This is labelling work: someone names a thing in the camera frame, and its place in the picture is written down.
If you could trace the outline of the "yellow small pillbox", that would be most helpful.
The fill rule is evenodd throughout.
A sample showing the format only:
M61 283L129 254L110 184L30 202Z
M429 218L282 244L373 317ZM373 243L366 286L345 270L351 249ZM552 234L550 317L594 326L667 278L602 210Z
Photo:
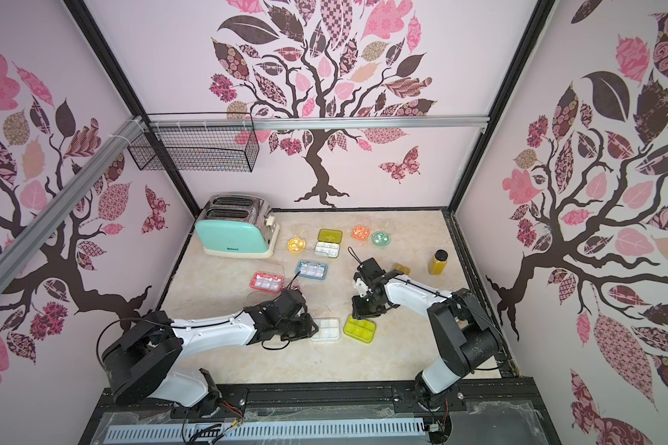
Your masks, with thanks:
M395 263L393 265L393 268L395 268L395 270L401 272L402 274L410 274L411 273L411 269L409 267L407 267L406 265L402 265L401 263Z

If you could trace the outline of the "green lid white pillbox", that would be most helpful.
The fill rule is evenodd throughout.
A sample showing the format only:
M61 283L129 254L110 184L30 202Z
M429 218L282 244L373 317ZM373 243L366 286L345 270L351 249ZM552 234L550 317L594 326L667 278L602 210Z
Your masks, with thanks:
M375 323L369 320L357 320L350 315L344 324L343 334L350 339L370 344L375 337L376 330Z

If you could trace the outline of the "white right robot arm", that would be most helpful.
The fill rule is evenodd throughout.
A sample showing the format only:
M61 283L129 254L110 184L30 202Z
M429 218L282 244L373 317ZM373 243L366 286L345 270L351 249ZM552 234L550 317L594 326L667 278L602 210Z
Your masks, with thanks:
M373 319L404 307L429 322L438 357L417 376L425 397L448 391L503 347L501 332L469 289L428 287L398 270L385 271L373 258L358 263L353 282L354 319Z

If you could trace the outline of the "clear white pillbox front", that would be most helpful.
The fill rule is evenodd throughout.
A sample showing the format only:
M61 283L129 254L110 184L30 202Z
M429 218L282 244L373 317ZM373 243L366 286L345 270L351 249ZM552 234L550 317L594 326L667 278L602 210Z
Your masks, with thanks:
M338 341L341 338L341 324L338 318L325 317L315 318L317 333L311 337L311 341L319 343L330 343Z

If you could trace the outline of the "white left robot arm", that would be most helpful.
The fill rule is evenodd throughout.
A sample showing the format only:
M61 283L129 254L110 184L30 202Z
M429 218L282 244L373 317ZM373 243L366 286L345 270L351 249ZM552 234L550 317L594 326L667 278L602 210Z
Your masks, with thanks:
M200 376L176 370L182 358L226 347L263 344L273 337L287 344L319 332L298 289L237 313L206 319L172 319L165 311L131 318L132 326L100 356L114 403L130 406L146 399L191 408L219 392L206 370Z

